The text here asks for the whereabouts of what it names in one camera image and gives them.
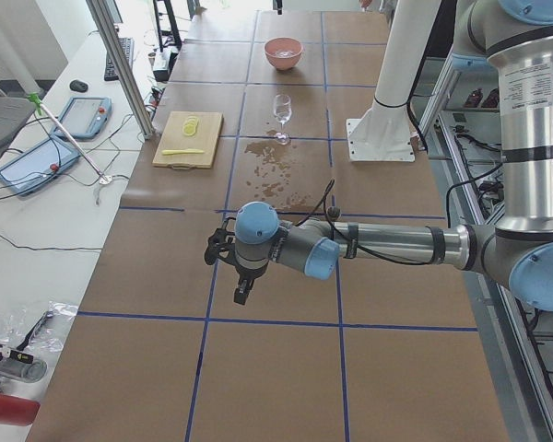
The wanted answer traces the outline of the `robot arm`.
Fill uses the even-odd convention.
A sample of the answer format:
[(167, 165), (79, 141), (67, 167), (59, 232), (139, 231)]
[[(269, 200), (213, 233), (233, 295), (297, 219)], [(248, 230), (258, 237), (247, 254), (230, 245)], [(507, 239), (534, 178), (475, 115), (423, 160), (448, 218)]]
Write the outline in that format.
[(553, 1), (461, 1), (453, 55), (499, 76), (504, 214), (493, 226), (403, 227), (308, 219), (243, 206), (208, 239), (207, 264), (239, 274), (242, 304), (270, 262), (326, 279), (339, 258), (450, 264), (482, 273), (517, 299), (553, 311)]

